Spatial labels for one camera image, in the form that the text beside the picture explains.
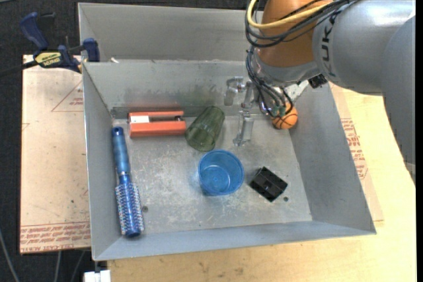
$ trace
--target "black wire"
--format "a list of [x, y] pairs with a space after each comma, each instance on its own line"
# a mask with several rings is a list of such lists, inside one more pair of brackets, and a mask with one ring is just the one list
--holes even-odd
[[14, 67], [11, 67], [9, 69], [5, 69], [3, 71], [0, 71], [0, 78], [6, 77], [7, 75], [23, 71], [24, 69], [37, 66], [38, 63], [36, 61], [30, 61], [28, 63], [24, 63], [23, 65], [17, 65]]
[[[359, 1], [359, 0], [334, 0], [333, 2], [326, 5], [323, 9], [317, 11], [316, 13], [313, 13], [311, 16], [307, 17], [306, 19], [302, 20], [298, 24], [294, 25], [289, 30], [285, 31], [284, 33], [275, 35], [275, 36], [266, 36], [263, 33], [262, 33], [262, 35], [256, 33], [250, 27], [250, 24], [248, 23], [248, 20], [247, 20], [247, 16], [245, 16], [245, 28], [246, 28], [247, 40], [252, 45], [254, 45], [256, 47], [260, 47], [260, 48], [275, 46], [275, 45], [277, 45], [277, 44], [279, 44], [280, 42], [283, 42], [283, 41], [285, 41], [285, 42], [292, 41], [292, 40], [298, 38], [299, 36], [303, 35], [304, 33], [308, 32], [309, 30], [302, 32], [301, 34], [298, 34], [296, 37], [289, 39], [289, 40], [286, 40], [287, 36], [289, 36], [290, 34], [293, 34], [295, 32], [298, 32], [299, 30], [301, 30], [302, 28], [311, 24], [312, 22], [315, 22], [317, 19], [322, 18], [322, 17], [324, 17], [324, 16], [326, 16], [330, 13], [333, 13], [335, 10], [339, 9], [341, 6], [343, 6], [347, 3], [351, 3], [352, 1]], [[315, 1], [312, 1], [312, 2], [302, 6], [302, 8], [308, 7], [313, 2], [315, 2]], [[268, 40], [268, 41], [271, 40], [272, 42], [261, 44], [261, 43], [258, 43], [258, 42], [255, 42], [254, 40], [252, 40], [251, 36], [254, 36], [255, 38], [261, 39], [261, 40]]]
[[292, 99], [291, 99], [291, 97], [288, 95], [288, 93], [285, 91], [285, 88], [284, 87], [279, 87], [281, 90], [282, 90], [282, 92], [284, 93], [284, 96], [288, 99], [288, 102], [291, 104], [291, 106], [288, 108], [288, 110], [285, 112], [285, 115], [286, 114], [289, 114], [289, 113], [291, 113], [291, 111], [292, 111], [292, 108], [293, 108], [293, 102], [292, 102]]
[[78, 269], [79, 269], [79, 266], [81, 265], [82, 259], [84, 258], [84, 255], [85, 255], [85, 252], [84, 252], [84, 251], [82, 251], [81, 256], [79, 256], [79, 259], [78, 259], [77, 265], [75, 266], [75, 269], [73, 270], [73, 273], [72, 273], [72, 277], [71, 277], [70, 282], [73, 282], [73, 281], [75, 280], [75, 278], [76, 278], [76, 276], [77, 276], [77, 274], [78, 274]]

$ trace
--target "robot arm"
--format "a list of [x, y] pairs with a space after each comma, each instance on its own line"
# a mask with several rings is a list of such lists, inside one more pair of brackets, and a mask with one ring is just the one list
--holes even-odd
[[383, 95], [404, 160], [415, 166], [416, 0], [268, 0], [260, 24], [256, 2], [245, 19], [250, 76], [280, 88], [320, 77]]

